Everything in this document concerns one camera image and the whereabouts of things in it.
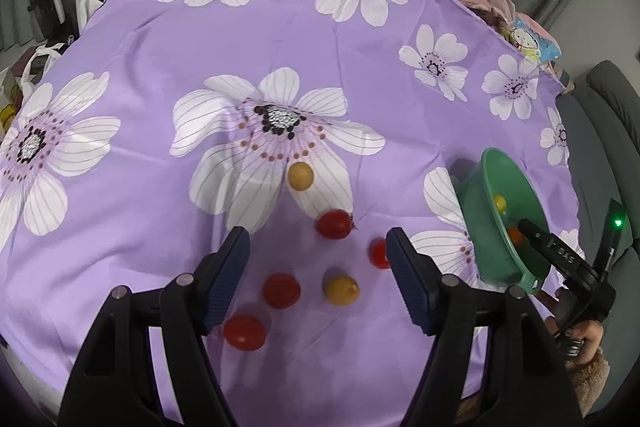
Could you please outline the person right hand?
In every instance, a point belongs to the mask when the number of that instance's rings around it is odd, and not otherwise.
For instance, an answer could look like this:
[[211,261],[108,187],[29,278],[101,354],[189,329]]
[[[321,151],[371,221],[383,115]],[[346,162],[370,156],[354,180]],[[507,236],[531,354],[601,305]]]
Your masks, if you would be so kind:
[[[560,288],[554,297],[545,291],[539,291],[536,295],[536,299],[550,312],[550,315],[544,319],[544,325],[551,335],[560,329],[555,317],[560,313],[562,301],[566,299],[564,293],[565,289]],[[589,364],[599,352],[603,334],[603,325],[598,321],[582,321],[567,327],[563,335],[571,340],[582,340],[582,347],[574,358],[565,361],[565,366],[568,369],[576,369]]]

